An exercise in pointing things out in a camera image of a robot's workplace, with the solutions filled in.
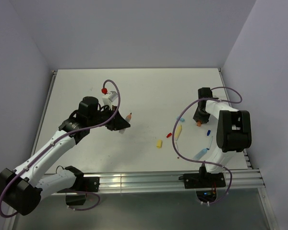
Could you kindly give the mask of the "yellow highlighter pen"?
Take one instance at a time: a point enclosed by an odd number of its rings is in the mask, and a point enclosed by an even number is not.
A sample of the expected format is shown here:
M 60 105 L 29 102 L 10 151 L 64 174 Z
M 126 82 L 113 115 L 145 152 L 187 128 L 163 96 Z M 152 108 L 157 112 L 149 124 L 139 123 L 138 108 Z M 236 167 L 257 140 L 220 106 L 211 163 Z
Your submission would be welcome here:
M 177 125 L 174 133 L 174 141 L 177 141 L 179 139 L 181 132 L 182 132 L 182 125 Z

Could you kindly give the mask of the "yellow pen cap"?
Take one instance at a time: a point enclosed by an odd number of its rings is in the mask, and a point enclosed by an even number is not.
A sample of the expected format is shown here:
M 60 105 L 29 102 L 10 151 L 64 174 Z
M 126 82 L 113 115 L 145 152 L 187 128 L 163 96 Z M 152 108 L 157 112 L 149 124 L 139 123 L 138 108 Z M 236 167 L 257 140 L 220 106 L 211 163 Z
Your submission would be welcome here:
M 163 141 L 161 139 L 159 139 L 156 143 L 156 147 L 159 149 L 159 148 L 162 148 L 162 143 Z

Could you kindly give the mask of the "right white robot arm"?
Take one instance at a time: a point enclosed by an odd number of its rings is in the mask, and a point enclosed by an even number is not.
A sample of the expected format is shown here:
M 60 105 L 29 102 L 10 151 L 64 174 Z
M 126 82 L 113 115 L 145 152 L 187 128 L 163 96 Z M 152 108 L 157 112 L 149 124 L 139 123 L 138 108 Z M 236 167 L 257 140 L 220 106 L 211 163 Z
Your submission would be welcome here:
M 213 116 L 217 119 L 216 148 L 205 163 L 206 171 L 198 175 L 199 184 L 208 187 L 214 174 L 223 171 L 224 166 L 236 152 L 243 152 L 252 143 L 251 117 L 246 110 L 237 110 L 213 96 L 212 89 L 203 87 L 198 90 L 198 102 L 194 121 L 198 126 L 207 124 Z

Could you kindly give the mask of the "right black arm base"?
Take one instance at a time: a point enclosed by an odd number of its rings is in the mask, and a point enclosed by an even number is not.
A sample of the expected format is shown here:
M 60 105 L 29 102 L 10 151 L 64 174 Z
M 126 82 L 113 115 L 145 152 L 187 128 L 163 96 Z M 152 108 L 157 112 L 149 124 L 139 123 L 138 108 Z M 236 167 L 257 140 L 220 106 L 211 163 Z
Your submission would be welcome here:
M 185 173 L 179 178 L 183 180 L 185 189 L 198 189 L 198 188 L 219 188 L 225 187 L 226 181 L 223 173 L 211 174 L 206 173 Z

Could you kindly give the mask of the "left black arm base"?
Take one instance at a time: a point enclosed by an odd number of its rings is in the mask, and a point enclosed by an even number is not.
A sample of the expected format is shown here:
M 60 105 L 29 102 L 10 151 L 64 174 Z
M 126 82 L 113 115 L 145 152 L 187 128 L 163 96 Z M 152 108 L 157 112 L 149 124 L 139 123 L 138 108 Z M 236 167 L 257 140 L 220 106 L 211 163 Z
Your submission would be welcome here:
M 97 192 L 99 190 L 100 178 L 97 176 L 83 177 L 76 180 L 75 184 L 70 188 L 72 191 L 81 192 Z

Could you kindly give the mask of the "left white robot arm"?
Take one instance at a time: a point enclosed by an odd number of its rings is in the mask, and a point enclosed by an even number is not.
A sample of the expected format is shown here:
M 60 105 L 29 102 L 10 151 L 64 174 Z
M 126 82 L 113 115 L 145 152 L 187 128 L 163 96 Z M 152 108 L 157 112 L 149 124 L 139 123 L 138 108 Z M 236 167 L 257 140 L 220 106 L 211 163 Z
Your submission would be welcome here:
M 70 116 L 62 122 L 53 137 L 32 157 L 14 170 L 0 173 L 0 216 L 11 218 L 31 213 L 46 197 L 65 190 L 88 195 L 83 191 L 84 173 L 67 166 L 59 173 L 44 177 L 46 171 L 67 151 L 86 137 L 91 129 L 106 127 L 110 131 L 130 128 L 119 113 L 120 104 L 113 105 L 109 95 L 100 106 L 97 98 L 84 97 Z

